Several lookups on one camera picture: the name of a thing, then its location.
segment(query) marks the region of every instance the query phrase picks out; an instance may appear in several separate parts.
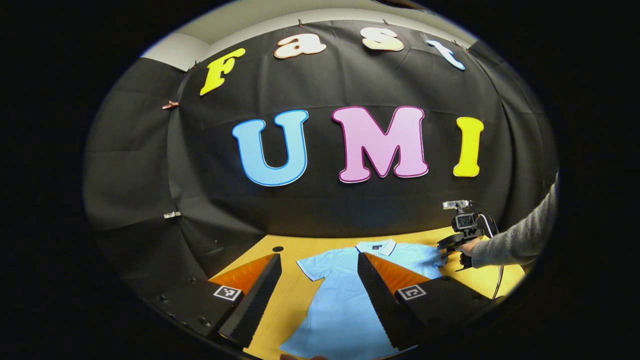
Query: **light blue polo shirt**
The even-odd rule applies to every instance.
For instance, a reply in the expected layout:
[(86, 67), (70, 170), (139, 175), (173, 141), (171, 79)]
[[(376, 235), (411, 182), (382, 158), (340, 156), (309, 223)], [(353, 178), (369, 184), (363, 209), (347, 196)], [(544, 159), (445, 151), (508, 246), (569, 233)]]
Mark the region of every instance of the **light blue polo shirt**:
[(309, 279), (324, 277), (324, 282), (306, 319), (281, 350), (306, 358), (323, 355), (329, 360), (369, 360), (400, 353), (389, 342), (360, 281), (359, 252), (374, 254), (430, 279), (442, 276), (437, 266), (444, 262), (438, 249), (391, 239), (361, 242), (298, 260)]

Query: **cable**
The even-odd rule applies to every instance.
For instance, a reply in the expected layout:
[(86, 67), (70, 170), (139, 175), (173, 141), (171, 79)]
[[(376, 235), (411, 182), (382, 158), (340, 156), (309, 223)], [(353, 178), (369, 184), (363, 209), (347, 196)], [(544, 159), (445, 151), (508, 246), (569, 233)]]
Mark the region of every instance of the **cable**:
[[(477, 204), (478, 206), (480, 206), (480, 208), (482, 208), (483, 210), (485, 210), (482, 205), (478, 204), (475, 202), (475, 204)], [(487, 215), (489, 215), (489, 218), (491, 219), (493, 226), (495, 227), (496, 230), (496, 234), (498, 233), (498, 225), (496, 225), (493, 217), (487, 213)], [(493, 238), (493, 233), (491, 231), (491, 227), (489, 226), (489, 222), (486, 220), (486, 216), (483, 213), (479, 213), (476, 221), (478, 218), (483, 217), (484, 218), (484, 222), (486, 222), (487, 225), (487, 229), (489, 230), (489, 235), (491, 235), (491, 237)], [(495, 285), (495, 292), (493, 292), (493, 297), (491, 298), (492, 300), (495, 299), (495, 296), (498, 295), (498, 290), (500, 289), (500, 284), (502, 283), (502, 274), (504, 273), (504, 266), (500, 265), (498, 266), (498, 283)]]

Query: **ceiling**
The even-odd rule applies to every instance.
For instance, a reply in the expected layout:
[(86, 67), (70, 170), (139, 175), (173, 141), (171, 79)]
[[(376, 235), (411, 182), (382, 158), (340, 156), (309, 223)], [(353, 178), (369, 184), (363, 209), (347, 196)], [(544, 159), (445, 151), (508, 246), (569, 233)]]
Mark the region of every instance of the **ceiling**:
[(308, 10), (350, 8), (386, 12), (416, 20), (450, 33), (469, 44), (476, 38), (431, 11), (396, 8), (373, 0), (236, 0), (212, 10), (176, 32), (209, 44), (249, 26), (283, 15)]

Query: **camera screen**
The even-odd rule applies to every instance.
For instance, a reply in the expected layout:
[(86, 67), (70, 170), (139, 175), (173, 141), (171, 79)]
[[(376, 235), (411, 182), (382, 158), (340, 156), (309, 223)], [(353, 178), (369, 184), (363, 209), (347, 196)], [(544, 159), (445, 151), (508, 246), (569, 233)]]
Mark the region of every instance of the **camera screen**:
[(474, 218), (472, 215), (467, 215), (465, 217), (458, 218), (458, 224), (460, 226), (471, 226), (474, 224)]

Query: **human hand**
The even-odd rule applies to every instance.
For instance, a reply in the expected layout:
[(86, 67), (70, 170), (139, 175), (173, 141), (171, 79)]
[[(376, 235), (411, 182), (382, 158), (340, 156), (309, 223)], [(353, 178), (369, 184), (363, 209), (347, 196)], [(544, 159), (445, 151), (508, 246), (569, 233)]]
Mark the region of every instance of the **human hand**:
[(456, 247), (457, 251), (460, 251), (461, 253), (463, 253), (466, 256), (471, 256), (473, 254), (474, 251), (474, 247), (476, 247), (476, 244), (480, 241), (479, 238), (475, 238), (473, 240), (471, 240), (470, 242), (460, 246), (460, 247)]
[[(295, 357), (287, 354), (280, 354), (280, 360), (297, 360)], [(329, 360), (326, 356), (316, 355), (309, 360)]]

